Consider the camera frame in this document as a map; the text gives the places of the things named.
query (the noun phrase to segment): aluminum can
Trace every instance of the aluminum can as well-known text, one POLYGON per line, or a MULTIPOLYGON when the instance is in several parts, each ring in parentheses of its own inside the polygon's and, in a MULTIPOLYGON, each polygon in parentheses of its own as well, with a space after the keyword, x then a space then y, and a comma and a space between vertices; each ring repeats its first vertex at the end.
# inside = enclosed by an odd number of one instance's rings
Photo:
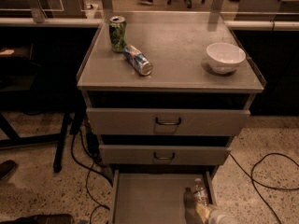
POLYGON ((153 65, 139 49, 127 45, 123 50, 123 55, 140 76, 147 76, 151 73, 153 65))
POLYGON ((122 16, 113 16, 110 18, 109 35, 112 50, 115 52, 123 52, 125 47, 125 29, 127 22, 122 16))

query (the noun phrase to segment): drawer handle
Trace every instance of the drawer handle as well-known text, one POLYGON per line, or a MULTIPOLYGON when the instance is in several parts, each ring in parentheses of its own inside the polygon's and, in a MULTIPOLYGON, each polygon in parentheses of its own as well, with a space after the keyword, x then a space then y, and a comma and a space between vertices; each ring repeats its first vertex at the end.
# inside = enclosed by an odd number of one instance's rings
POLYGON ((160 161, 171 161, 171 160, 173 160, 173 159, 176 157, 176 154, 173 152, 171 157, 158 157, 158 156, 157 156, 157 153, 154 152, 154 153, 153 153, 153 157, 154 157, 156 160, 160 160, 160 161))
POLYGON ((159 118, 156 118, 156 123, 160 125, 179 125, 181 124, 181 118, 178 118, 178 121, 176 122, 159 121, 159 118))

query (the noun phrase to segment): ceramic bowl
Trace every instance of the ceramic bowl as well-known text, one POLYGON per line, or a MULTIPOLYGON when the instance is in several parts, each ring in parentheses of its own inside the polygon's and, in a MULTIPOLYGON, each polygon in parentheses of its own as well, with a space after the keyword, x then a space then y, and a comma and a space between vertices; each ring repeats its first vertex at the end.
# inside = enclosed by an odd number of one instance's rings
POLYGON ((229 43, 214 43, 206 48, 208 64, 219 74, 233 72, 245 60, 243 49, 229 43))

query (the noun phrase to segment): drawer cabinet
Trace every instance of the drawer cabinet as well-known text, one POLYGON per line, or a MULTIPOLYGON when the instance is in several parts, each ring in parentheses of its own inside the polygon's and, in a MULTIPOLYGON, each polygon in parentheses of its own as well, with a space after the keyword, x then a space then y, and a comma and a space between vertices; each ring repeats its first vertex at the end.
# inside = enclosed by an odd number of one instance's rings
POLYGON ((224 76, 208 68, 208 45, 236 45, 221 18, 200 12, 114 15, 126 19, 130 43, 154 68, 141 77, 113 52, 107 22, 78 81, 103 163, 114 171, 109 223, 195 223, 186 219, 194 217, 185 208, 186 188, 203 178, 215 203, 210 178, 263 85, 247 60, 224 76))

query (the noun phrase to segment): person's foot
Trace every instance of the person's foot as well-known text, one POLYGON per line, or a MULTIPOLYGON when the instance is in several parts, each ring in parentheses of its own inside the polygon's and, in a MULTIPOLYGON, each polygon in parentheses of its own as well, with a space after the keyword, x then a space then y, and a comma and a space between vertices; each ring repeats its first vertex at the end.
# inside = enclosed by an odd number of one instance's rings
POLYGON ((0 164, 0 181, 7 178, 16 168, 16 162, 4 161, 0 164))
POLYGON ((153 4, 153 0, 139 0, 142 4, 146 4, 146 5, 152 5, 153 4))

